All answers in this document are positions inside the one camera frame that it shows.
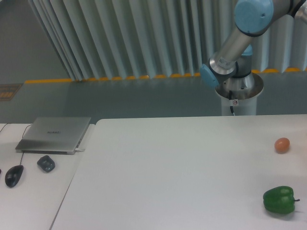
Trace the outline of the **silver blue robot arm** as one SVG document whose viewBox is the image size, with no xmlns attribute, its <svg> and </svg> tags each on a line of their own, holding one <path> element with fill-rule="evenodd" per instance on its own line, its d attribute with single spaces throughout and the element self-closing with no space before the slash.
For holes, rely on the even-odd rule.
<svg viewBox="0 0 307 230">
<path fill-rule="evenodd" d="M 235 27 L 207 63 L 200 75 L 218 95 L 227 100 L 257 97 L 263 90 L 263 80 L 252 73 L 252 40 L 263 35 L 284 16 L 307 21 L 305 0 L 239 0 L 234 9 Z"/>
</svg>

